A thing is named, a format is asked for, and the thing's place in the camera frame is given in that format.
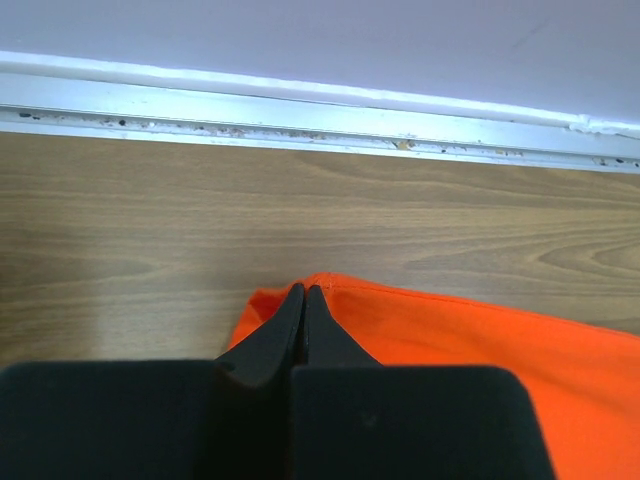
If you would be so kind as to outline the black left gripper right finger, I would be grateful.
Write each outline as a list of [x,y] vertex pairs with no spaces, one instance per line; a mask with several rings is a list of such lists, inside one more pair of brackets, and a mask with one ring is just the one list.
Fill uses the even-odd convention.
[[296,479],[551,479],[526,388],[488,365],[385,366],[306,297],[291,373]]

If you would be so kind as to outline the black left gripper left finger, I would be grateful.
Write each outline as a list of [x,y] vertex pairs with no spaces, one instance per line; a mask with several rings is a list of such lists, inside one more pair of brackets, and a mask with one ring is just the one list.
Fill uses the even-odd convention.
[[281,479],[304,306],[216,359],[23,362],[1,372],[5,479]]

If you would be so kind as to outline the orange t shirt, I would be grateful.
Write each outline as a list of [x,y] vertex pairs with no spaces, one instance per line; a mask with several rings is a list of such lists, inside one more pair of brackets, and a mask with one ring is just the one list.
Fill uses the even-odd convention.
[[317,274],[249,299],[229,350],[273,317],[288,291],[304,289],[289,372],[286,474],[292,475],[291,373],[305,362],[306,297],[319,287],[337,323],[385,366],[488,365],[526,388],[555,475],[639,475],[639,340],[636,336],[472,300]]

